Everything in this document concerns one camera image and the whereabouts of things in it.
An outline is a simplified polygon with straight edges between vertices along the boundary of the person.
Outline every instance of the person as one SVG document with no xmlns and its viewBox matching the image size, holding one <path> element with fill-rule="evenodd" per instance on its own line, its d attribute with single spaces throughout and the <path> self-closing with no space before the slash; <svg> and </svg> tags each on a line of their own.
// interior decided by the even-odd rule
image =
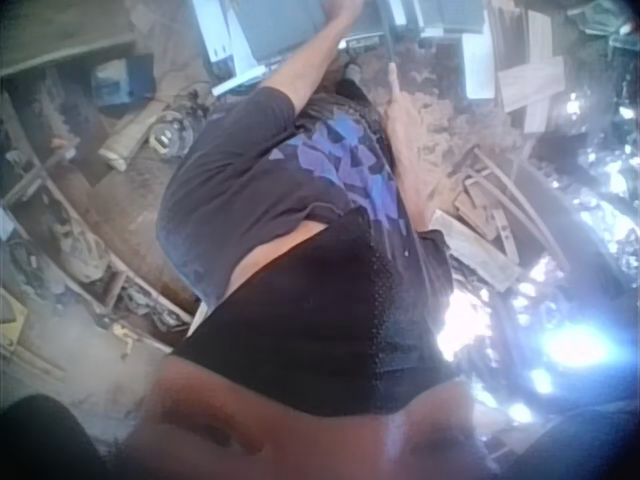
<svg viewBox="0 0 640 480">
<path fill-rule="evenodd" d="M 139 478 L 493 473 L 437 348 L 452 274 L 397 69 L 386 120 L 355 64 L 314 95 L 362 7 L 326 1 L 326 26 L 210 122 L 169 182 L 158 240 L 212 313 L 125 445 Z"/>
</svg>

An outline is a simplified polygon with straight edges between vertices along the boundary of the dark gray t-shirt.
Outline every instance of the dark gray t-shirt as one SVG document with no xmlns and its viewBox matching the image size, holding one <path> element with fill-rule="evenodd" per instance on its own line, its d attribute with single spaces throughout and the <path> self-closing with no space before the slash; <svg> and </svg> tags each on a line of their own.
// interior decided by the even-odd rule
<svg viewBox="0 0 640 480">
<path fill-rule="evenodd" d="M 178 168 L 158 218 L 160 244 L 213 309 L 253 249 L 303 220 L 331 225 L 362 207 L 377 248 L 437 327 L 452 290 L 444 241 L 412 230 L 383 135 L 341 97 L 316 96 L 296 118 L 286 95 L 260 88 L 210 122 Z"/>
</svg>

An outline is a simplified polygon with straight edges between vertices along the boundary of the man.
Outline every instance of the man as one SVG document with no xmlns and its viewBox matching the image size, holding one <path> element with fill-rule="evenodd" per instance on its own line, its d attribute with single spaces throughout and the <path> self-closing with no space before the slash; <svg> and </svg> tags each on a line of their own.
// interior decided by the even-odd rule
<svg viewBox="0 0 640 480">
<path fill-rule="evenodd" d="M 225 119 L 171 180 L 158 239 L 213 313 L 166 360 L 121 465 L 151 478 L 484 478 L 472 399 L 437 349 L 452 291 L 390 67 L 386 130 L 350 65 L 363 0 Z"/>
</svg>

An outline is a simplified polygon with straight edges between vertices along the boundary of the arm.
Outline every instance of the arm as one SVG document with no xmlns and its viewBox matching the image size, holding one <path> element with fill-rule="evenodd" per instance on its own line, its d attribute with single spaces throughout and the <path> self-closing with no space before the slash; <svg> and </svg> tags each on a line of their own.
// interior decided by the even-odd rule
<svg viewBox="0 0 640 480">
<path fill-rule="evenodd" d="M 298 49 L 262 86 L 272 87 L 287 95 L 296 114 L 315 92 L 340 41 L 360 14 L 364 0 L 326 0 L 329 23 L 313 39 Z"/>
<path fill-rule="evenodd" d="M 429 212 L 425 185 L 420 174 L 420 146 L 415 129 L 422 122 L 411 98 L 400 90 L 398 70 L 389 65 L 391 103 L 387 109 L 387 135 L 396 161 L 396 183 L 411 225 L 417 232 L 429 230 Z"/>
</svg>

